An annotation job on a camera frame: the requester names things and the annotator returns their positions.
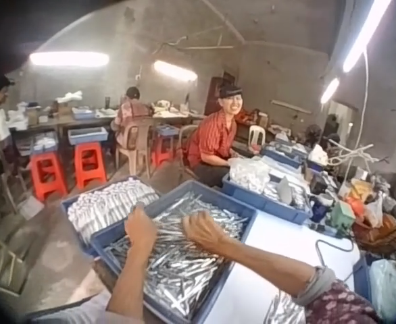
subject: forearm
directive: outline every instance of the forearm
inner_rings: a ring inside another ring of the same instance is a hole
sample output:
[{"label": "forearm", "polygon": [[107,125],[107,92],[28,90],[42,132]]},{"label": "forearm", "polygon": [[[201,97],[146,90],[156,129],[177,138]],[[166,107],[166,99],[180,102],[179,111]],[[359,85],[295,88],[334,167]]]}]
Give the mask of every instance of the forearm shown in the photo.
[{"label": "forearm", "polygon": [[143,320],[143,286],[148,254],[131,248],[126,264],[117,280],[107,311]]},{"label": "forearm", "polygon": [[228,161],[224,160],[221,157],[218,157],[217,155],[201,155],[201,158],[203,162],[214,165],[215,167],[228,167]]},{"label": "forearm", "polygon": [[316,272],[307,263],[266,252],[230,238],[224,238],[212,252],[244,265],[294,297],[306,289]]}]

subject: aluminum piece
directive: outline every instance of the aluminum piece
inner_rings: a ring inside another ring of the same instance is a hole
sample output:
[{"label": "aluminum piece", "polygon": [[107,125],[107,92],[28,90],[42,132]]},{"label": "aluminum piece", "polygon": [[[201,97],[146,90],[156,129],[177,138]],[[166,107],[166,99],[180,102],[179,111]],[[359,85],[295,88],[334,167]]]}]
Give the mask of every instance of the aluminum piece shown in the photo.
[{"label": "aluminum piece", "polygon": [[68,218],[88,244],[92,234],[127,217],[137,203],[148,205],[158,198],[152,187],[130,178],[81,194],[69,207]]},{"label": "aluminum piece", "polygon": [[[248,220],[203,202],[191,192],[153,218],[158,228],[157,240],[149,258],[144,292],[168,311],[189,321],[209,294],[210,282],[217,279],[224,262],[222,257],[196,247],[182,232],[182,217],[199,211],[207,211],[236,239],[241,239]],[[130,240],[125,236],[105,250],[123,267],[129,248]]]}]

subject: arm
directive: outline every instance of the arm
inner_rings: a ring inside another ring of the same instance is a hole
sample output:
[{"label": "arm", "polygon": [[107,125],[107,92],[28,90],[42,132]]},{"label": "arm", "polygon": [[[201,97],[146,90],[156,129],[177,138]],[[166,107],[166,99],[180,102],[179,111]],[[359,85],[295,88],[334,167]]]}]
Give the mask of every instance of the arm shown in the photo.
[{"label": "arm", "polygon": [[157,229],[142,207],[128,216],[124,227],[132,246],[106,309],[142,321],[144,280]]}]

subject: hand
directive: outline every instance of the hand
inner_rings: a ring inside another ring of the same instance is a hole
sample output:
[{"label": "hand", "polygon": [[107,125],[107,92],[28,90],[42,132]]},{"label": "hand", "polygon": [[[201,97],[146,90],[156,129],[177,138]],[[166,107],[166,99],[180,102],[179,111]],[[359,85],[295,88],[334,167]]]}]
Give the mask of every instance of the hand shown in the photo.
[{"label": "hand", "polygon": [[182,222],[187,239],[208,252],[217,253],[217,248],[221,241],[228,238],[224,230],[216,224],[213,217],[206,211],[200,211],[192,216],[185,216]]},{"label": "hand", "polygon": [[156,241],[157,228],[154,222],[138,205],[124,222],[124,231],[129,235],[132,247],[137,247],[144,254],[150,255]]}]

